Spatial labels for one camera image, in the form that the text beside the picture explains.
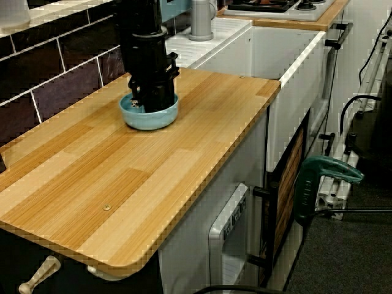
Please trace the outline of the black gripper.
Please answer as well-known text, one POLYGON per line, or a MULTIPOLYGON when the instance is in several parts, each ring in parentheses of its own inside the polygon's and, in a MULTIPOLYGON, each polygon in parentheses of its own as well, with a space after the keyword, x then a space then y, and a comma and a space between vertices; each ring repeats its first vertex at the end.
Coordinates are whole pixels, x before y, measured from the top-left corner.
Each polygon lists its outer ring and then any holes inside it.
POLYGON ((178 55, 167 53, 167 35, 166 29, 150 35, 121 30, 121 54, 124 69, 131 75, 128 87, 132 89, 130 102, 133 108, 144 106, 147 113, 154 113, 175 103, 174 79, 179 74, 176 66, 178 55))

